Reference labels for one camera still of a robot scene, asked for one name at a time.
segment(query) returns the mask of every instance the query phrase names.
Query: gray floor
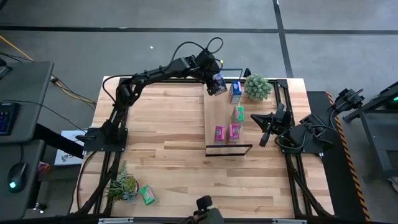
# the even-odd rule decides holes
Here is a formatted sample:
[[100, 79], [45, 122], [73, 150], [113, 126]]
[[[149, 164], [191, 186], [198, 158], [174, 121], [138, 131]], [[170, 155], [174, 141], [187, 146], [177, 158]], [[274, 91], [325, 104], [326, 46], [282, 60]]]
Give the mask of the gray floor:
[[[279, 0], [285, 29], [398, 29], [395, 0]], [[150, 28], [276, 29], [272, 0], [13, 0], [0, 12], [0, 24], [25, 26], [104, 26]], [[53, 60], [54, 74], [71, 89], [96, 100], [105, 75], [129, 74], [169, 62], [174, 49], [186, 40], [205, 45], [224, 38], [217, 57], [224, 67], [249, 67], [265, 77], [286, 77], [278, 34], [214, 33], [88, 33], [0, 31], [35, 60]], [[304, 78], [307, 90], [364, 88], [370, 99], [397, 81], [398, 35], [286, 35], [293, 75]], [[18, 55], [0, 41], [0, 52]], [[197, 54], [185, 46], [179, 55]], [[50, 85], [45, 104], [81, 127], [90, 125], [93, 110]], [[43, 110], [40, 122], [54, 131], [73, 129]], [[373, 154], [359, 121], [344, 124], [348, 146], [360, 177], [371, 171]], [[55, 150], [46, 158], [51, 161]], [[76, 180], [45, 184], [44, 214], [66, 214]], [[398, 194], [385, 181], [361, 186], [372, 220], [396, 223]]]

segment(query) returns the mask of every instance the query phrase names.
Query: white paper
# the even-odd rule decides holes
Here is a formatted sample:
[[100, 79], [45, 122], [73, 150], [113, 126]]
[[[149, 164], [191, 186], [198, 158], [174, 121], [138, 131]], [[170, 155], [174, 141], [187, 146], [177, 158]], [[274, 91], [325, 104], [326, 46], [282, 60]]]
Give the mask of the white paper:
[[[78, 135], [84, 135], [84, 131], [76, 130], [76, 131], [62, 131], [61, 135], [71, 141], [76, 141], [76, 136]], [[84, 143], [82, 141], [77, 141], [77, 144], [83, 146]], [[82, 159], [77, 158], [73, 155], [67, 154], [63, 152], [62, 150], [58, 149], [57, 150], [57, 155], [55, 156], [55, 166], [67, 166], [67, 165], [76, 165], [76, 164], [81, 164], [83, 162]]]

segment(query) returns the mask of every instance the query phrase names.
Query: succulent plant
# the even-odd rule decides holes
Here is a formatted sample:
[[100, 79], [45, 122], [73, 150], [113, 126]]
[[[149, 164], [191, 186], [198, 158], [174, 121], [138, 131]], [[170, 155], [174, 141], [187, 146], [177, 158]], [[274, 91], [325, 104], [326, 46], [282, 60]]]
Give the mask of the succulent plant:
[[262, 101], [267, 99], [271, 93], [272, 85], [268, 83], [268, 79], [263, 78], [261, 74], [253, 74], [247, 77], [244, 84], [244, 92], [250, 100]]
[[131, 201], [138, 193], [138, 182], [133, 176], [127, 176], [126, 161], [122, 163], [120, 176], [107, 188], [107, 196], [112, 202]]

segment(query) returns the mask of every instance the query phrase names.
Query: black desk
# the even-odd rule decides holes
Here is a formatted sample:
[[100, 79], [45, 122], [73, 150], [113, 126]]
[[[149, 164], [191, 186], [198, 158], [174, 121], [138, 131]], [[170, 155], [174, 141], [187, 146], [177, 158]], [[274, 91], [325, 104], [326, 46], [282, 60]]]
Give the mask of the black desk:
[[[3, 74], [0, 80], [0, 101], [22, 100], [34, 103], [17, 102], [20, 107], [11, 135], [0, 136], [0, 220], [22, 218], [28, 205], [35, 203], [33, 200], [38, 193], [35, 188], [39, 186], [34, 184], [37, 181], [37, 164], [45, 145], [83, 158], [83, 147], [37, 123], [53, 62], [10, 63], [9, 66], [12, 70]], [[22, 192], [12, 194], [7, 189], [6, 180], [11, 166], [19, 161], [20, 144], [25, 145], [24, 160], [29, 165], [28, 184]]]
[[83, 147], [37, 123], [45, 92], [54, 67], [53, 62], [10, 63], [12, 70], [0, 80], [0, 101], [23, 100], [10, 136], [1, 136], [0, 144], [42, 139], [46, 144], [83, 158]]
[[25, 215], [26, 208], [30, 203], [30, 195], [36, 185], [37, 166], [44, 151], [43, 140], [35, 140], [24, 144], [24, 159], [27, 164], [26, 186], [19, 193], [11, 193], [8, 190], [7, 175], [9, 169], [21, 156], [21, 146], [11, 144], [0, 146], [0, 220], [20, 219]]
[[[10, 63], [11, 71], [0, 80], [0, 101], [25, 100], [42, 104], [54, 64], [52, 62]], [[27, 142], [33, 138], [40, 105], [20, 103], [22, 108], [10, 136], [1, 136], [1, 143]]]

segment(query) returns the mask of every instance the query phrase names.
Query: small box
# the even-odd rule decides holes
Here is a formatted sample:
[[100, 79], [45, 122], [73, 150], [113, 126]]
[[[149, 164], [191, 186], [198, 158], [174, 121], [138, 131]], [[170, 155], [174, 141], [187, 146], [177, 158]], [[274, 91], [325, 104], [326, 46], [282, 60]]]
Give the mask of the small box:
[[228, 128], [228, 143], [237, 143], [239, 140], [239, 125], [230, 124]]
[[229, 89], [229, 101], [231, 104], [238, 104], [242, 96], [241, 82], [233, 81]]
[[244, 121], [243, 106], [235, 106], [234, 111], [232, 112], [232, 123], [238, 124], [239, 128], [241, 128], [243, 121]]
[[218, 83], [218, 89], [217, 89], [216, 93], [214, 94], [215, 96], [218, 96], [227, 91], [226, 84], [225, 84], [224, 78], [221, 75], [221, 73], [217, 73], [216, 75], [213, 75], [213, 80]]
[[149, 185], [146, 185], [145, 187], [139, 189], [139, 193], [142, 195], [142, 199], [144, 199], [145, 205], [159, 202], [159, 199], [156, 197], [154, 190]]
[[224, 144], [225, 140], [225, 126], [217, 125], [214, 136], [214, 144]]

